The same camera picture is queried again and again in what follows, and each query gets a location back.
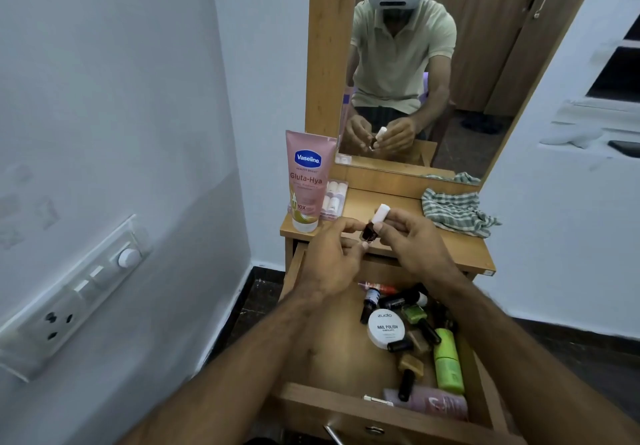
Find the wooden mirror frame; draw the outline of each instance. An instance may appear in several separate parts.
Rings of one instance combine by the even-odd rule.
[[[334,163],[330,177],[347,181],[349,187],[354,189],[413,199],[420,199],[427,188],[446,194],[466,194],[480,191],[520,120],[520,116],[529,103],[540,79],[547,70],[548,64],[555,55],[567,29],[573,22],[580,5],[577,6],[571,19],[567,22],[564,32],[556,41],[548,60],[540,70],[520,111],[504,135],[502,143],[479,185],[428,179],[425,178],[424,171],[418,171],[418,166],[415,166],[415,173],[410,174],[412,166],[408,164],[375,159],[367,159],[366,165],[368,167]],[[355,0],[309,0],[305,131],[310,134],[338,137],[354,7]],[[392,172],[393,167],[397,167],[398,171],[404,170],[405,172]]]

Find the open drawer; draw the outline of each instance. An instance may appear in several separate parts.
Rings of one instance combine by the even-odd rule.
[[[292,290],[307,252],[299,243],[285,276],[281,299]],[[408,287],[415,279],[392,258],[367,255],[357,280]],[[518,444],[508,434],[498,392],[464,337],[456,344],[465,381],[469,423],[419,414],[363,400],[398,388],[398,357],[375,347],[360,323],[364,292],[354,284],[324,304],[308,322],[289,355],[267,408],[284,427],[328,439],[330,426],[345,445]],[[417,384],[436,387],[433,356],[424,357],[425,376]]]

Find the green checkered towel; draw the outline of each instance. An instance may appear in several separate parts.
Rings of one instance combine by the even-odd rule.
[[[479,210],[479,205],[480,198],[477,192],[452,196],[427,189],[422,194],[422,212],[437,227],[469,236],[488,238],[491,236],[489,228],[502,223]]]
[[[471,184],[477,186],[480,183],[480,179],[475,178],[471,174],[468,173],[459,173],[456,174],[453,179],[444,178],[442,176],[426,176],[427,179],[439,179],[441,181],[452,181],[452,182],[460,182],[462,184]]]

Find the dark tile floor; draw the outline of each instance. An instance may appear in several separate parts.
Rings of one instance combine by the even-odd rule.
[[[237,312],[232,314],[229,328],[221,333],[211,359],[276,306],[284,274],[269,272],[254,269],[239,299]],[[639,342],[527,320],[518,320],[518,323],[576,375],[640,423]],[[286,432],[284,437],[285,445],[329,443],[297,433]]]
[[[482,178],[513,119],[494,117],[493,122],[500,126],[500,132],[488,135],[473,132],[461,125],[461,121],[469,115],[473,113],[456,111],[431,165],[438,169],[449,169],[456,174],[466,172]]]

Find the hand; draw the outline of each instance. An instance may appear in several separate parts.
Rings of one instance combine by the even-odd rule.
[[[341,234],[362,231],[365,226],[365,223],[351,218],[338,218],[325,225],[309,243],[296,289],[320,298],[345,290],[360,270],[360,262],[369,244],[342,238]]]
[[[381,243],[396,253],[403,268],[423,280],[436,298],[442,293],[438,284],[460,275],[436,227],[424,216],[391,209],[385,222],[375,224],[374,229]]]
[[[356,147],[364,151],[364,153],[371,152],[371,141],[373,135],[371,134],[371,123],[367,122],[367,119],[360,115],[354,115],[347,120],[347,125],[344,128],[344,133],[349,139],[349,142],[355,144]]]
[[[417,127],[410,117],[397,118],[387,125],[387,133],[380,135],[380,140],[373,144],[375,150],[397,152],[413,145]]]

